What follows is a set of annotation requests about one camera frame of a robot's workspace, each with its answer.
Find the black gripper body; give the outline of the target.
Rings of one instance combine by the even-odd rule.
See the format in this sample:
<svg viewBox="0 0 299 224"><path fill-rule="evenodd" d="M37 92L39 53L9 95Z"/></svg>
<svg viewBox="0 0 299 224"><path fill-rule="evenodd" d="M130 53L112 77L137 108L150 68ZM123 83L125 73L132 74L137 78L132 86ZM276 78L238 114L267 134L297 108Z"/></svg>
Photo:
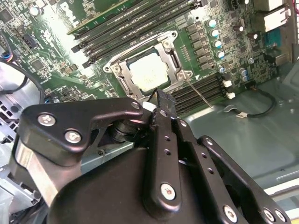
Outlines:
<svg viewBox="0 0 299 224"><path fill-rule="evenodd" d="M130 149L63 187L50 208L49 224L158 224L144 208L146 148ZM189 169L179 165L182 206L166 224L217 224L199 196Z"/></svg>

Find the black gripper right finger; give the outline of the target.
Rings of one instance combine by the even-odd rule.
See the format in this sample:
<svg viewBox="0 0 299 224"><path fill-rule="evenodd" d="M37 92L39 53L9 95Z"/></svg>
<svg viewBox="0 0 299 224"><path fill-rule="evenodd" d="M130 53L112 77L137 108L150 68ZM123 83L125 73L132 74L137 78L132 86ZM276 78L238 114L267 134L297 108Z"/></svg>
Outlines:
<svg viewBox="0 0 299 224"><path fill-rule="evenodd" d="M289 224L278 204L215 142L196 138L177 116L175 99L166 95L167 108L178 137L178 154L186 160L192 183L208 224Z"/></svg>

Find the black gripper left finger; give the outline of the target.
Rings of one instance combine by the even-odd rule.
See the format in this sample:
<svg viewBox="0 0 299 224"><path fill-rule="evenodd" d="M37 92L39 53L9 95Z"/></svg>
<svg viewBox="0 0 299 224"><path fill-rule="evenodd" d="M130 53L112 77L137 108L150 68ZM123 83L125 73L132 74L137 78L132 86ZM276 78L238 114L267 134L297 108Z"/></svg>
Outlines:
<svg viewBox="0 0 299 224"><path fill-rule="evenodd" d="M150 214L175 214L182 205L179 144L182 140L175 99L156 89L149 111L132 98L108 98L33 105L20 118L14 157L30 174L50 213L72 205L99 207L99 199L72 190L85 153L109 144L133 142L147 148L142 201Z"/></svg>

